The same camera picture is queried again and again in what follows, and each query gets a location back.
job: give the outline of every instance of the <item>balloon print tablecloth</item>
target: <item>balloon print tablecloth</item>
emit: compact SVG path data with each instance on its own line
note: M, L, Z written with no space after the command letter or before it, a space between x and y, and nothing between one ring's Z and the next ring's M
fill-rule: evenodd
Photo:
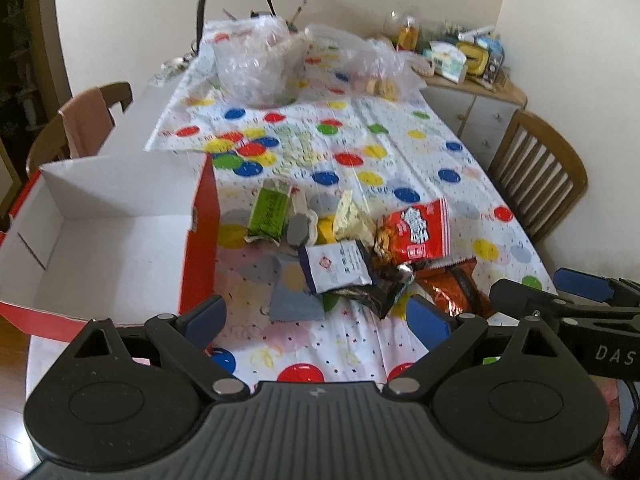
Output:
M147 149L214 154L222 210L216 291L226 300L228 321L212 359L224 368L252 386L258 380L384 383L426 353L404 318L410 294L423 294L415 285L382 321L346 300L325 305L321 322L269 321L276 282L305 288L299 266L283 266L278 248L243 239L260 185L274 175L304 189L320 217L334 213L345 189L373 218L444 195L452 253L443 264L475 256L474 279L485 292L500 278L553 290L494 186L419 94L404 103L351 96L340 50L314 45L297 102L272 110L233 106L212 75L207 38L213 37L210 31Z

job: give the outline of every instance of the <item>wooden chair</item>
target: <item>wooden chair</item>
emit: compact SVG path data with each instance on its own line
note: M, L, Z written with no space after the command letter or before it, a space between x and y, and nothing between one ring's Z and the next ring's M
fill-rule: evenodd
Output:
M100 88L107 108L119 103L124 113L133 102L131 86L127 82L111 83ZM54 160L69 158L68 143L62 116L56 114L33 141L27 156L27 176L31 177L38 168Z
M547 236L587 188L571 145L534 114L517 111L488 170L532 243Z

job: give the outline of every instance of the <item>pink towel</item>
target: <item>pink towel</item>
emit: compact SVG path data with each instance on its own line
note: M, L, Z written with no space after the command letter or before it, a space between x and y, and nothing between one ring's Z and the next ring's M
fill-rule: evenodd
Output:
M113 128L100 89L89 88L60 108L71 158L97 155Z

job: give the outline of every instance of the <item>bottle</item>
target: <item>bottle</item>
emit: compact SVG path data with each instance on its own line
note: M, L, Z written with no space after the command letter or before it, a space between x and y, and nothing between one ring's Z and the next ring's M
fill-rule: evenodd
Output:
M410 52L413 52L415 50L415 46L418 44L419 36L420 28L418 27L418 20L413 16L408 16L406 24L400 29L396 50L409 50Z

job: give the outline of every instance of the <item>open cardboard box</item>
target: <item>open cardboard box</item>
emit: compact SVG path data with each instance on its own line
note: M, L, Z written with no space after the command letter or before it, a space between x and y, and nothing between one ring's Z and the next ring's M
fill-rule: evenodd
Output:
M41 167L0 244L0 315L71 341L89 319L142 324L213 291L220 207L201 153Z

